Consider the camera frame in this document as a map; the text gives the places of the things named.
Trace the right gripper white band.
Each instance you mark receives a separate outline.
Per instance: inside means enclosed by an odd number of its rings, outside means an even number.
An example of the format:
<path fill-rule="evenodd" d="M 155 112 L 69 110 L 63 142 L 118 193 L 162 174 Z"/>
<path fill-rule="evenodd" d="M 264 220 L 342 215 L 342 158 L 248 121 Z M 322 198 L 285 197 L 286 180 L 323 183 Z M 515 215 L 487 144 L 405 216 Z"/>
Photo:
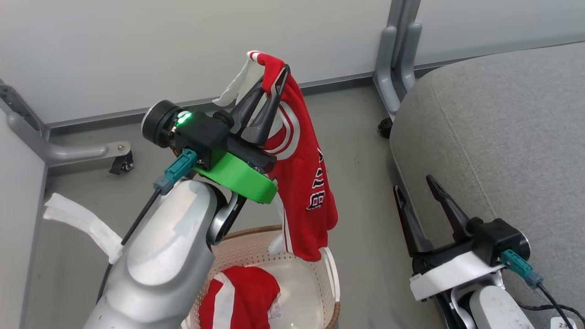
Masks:
<path fill-rule="evenodd" d="M 435 177 L 427 175 L 426 182 L 452 227 L 455 243 L 433 249 L 422 232 L 409 198 L 399 185 L 394 186 L 400 223 L 408 254 L 412 259 L 410 289 L 415 300 L 422 301 L 476 282 L 485 281 L 503 288 L 503 266 L 491 267 L 472 251 L 473 242 L 469 240 L 473 234 L 467 230 L 469 218 L 466 213 Z"/>

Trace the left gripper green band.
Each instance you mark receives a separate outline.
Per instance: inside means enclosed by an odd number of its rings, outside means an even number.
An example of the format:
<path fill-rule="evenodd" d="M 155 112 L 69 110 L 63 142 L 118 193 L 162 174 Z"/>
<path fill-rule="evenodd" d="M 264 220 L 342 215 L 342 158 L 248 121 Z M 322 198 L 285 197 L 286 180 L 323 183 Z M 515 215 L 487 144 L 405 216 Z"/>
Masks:
<path fill-rule="evenodd" d="M 272 202 L 278 187 L 267 174 L 274 168 L 276 158 L 258 146 L 265 146 L 267 142 L 289 77 L 290 67 L 285 64 L 270 87 L 270 95 L 265 104 L 254 121 L 248 125 L 265 95 L 262 81 L 257 81 L 231 111 L 234 125 L 228 135 L 228 150 L 225 156 L 209 171 L 199 166 L 197 158 L 193 171 L 242 198 L 261 204 Z M 179 153 L 174 148 L 174 125 L 178 116 L 185 112 L 193 111 L 188 111 L 171 101 L 158 102 L 149 108 L 142 119 L 142 135 L 158 147 L 170 148 L 177 158 L 182 152 Z M 242 138 L 232 131 L 242 131 Z"/>

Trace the red jersey with white trim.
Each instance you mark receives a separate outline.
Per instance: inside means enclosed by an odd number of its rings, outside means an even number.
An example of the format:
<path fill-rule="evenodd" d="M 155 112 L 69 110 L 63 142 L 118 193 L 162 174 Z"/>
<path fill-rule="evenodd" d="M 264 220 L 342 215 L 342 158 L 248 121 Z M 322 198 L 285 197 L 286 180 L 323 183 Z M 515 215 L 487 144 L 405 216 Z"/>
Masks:
<path fill-rule="evenodd" d="M 267 53 L 247 52 L 240 73 L 219 98 L 217 106 L 246 105 L 245 96 L 261 83 L 261 100 L 252 107 L 247 124 L 235 119 L 231 132 L 253 143 L 245 132 L 261 116 L 261 108 L 277 91 L 284 61 Z M 323 152 L 303 94 L 292 75 L 282 86 L 282 96 L 269 135 L 261 147 L 276 157 L 267 177 L 278 186 L 275 202 L 282 219 L 282 233 L 269 246 L 270 254 L 287 252 L 309 262 L 319 261 L 328 245 L 328 232 L 338 223 L 338 210 L 328 182 Z"/>

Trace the white perforated laundry basket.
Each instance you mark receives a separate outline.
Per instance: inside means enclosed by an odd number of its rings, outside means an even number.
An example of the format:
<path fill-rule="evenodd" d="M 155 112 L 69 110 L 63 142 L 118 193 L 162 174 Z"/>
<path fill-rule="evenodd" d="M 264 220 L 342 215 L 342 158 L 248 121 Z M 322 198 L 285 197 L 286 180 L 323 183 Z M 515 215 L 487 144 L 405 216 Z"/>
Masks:
<path fill-rule="evenodd" d="M 214 263 L 181 329 L 201 329 L 199 308 L 213 278 L 232 266 L 255 266 L 272 275 L 280 286 L 269 311 L 271 329 L 335 329 L 340 313 L 340 285 L 334 256 L 321 248 L 317 262 L 289 253 L 270 254 L 269 245 L 280 225 L 229 233 L 212 248 Z"/>

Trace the grey fabric sofa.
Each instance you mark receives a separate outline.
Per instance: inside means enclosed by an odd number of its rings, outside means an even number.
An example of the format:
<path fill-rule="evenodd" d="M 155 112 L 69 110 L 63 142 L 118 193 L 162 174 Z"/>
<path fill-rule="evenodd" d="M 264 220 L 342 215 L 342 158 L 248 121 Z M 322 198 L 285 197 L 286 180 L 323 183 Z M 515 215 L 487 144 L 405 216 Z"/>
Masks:
<path fill-rule="evenodd" d="M 585 43 L 427 73 L 403 99 L 389 149 L 435 248 L 454 239 L 427 175 L 470 218 L 520 230 L 549 293 L 585 317 Z"/>

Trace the black caster wheel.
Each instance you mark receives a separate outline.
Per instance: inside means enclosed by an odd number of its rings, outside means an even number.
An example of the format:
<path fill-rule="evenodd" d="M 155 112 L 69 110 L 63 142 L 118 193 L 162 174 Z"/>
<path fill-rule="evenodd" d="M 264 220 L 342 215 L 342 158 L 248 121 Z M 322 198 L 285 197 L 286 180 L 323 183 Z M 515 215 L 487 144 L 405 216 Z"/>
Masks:
<path fill-rule="evenodd" d="M 126 155 L 115 157 L 109 173 L 113 175 L 121 175 L 133 169 L 134 160 L 133 153 L 129 151 Z"/>

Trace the red and white striped garment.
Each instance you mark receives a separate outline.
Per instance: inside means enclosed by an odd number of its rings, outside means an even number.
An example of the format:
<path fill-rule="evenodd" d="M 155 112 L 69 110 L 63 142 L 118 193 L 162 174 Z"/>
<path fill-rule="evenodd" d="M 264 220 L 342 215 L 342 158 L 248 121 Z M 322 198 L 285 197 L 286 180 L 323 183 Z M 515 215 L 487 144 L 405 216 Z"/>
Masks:
<path fill-rule="evenodd" d="M 269 310 L 280 291 L 260 267 L 228 267 L 209 284 L 198 310 L 200 328 L 270 329 Z"/>

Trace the grey partition leg with bolt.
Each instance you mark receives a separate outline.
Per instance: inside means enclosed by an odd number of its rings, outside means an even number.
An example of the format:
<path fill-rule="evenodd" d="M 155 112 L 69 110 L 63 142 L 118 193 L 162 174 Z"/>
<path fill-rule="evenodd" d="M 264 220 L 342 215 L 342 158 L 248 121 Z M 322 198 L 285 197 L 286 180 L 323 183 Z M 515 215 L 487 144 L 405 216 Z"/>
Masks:
<path fill-rule="evenodd" d="M 82 146 L 61 146 L 48 141 L 49 129 L 21 98 L 15 88 L 0 79 L 0 100 L 8 107 L 7 124 L 49 167 L 126 155 L 130 143 L 118 141 Z"/>

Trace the grey partition post with feet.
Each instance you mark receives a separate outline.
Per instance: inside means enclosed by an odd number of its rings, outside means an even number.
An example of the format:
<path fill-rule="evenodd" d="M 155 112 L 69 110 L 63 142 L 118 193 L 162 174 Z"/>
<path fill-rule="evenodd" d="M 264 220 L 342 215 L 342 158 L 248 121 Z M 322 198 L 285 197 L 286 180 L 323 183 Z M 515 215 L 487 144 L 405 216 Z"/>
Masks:
<path fill-rule="evenodd" d="M 421 0 L 392 0 L 387 26 L 382 30 L 373 81 L 389 118 L 416 83 L 414 62 L 422 34 L 416 21 Z"/>

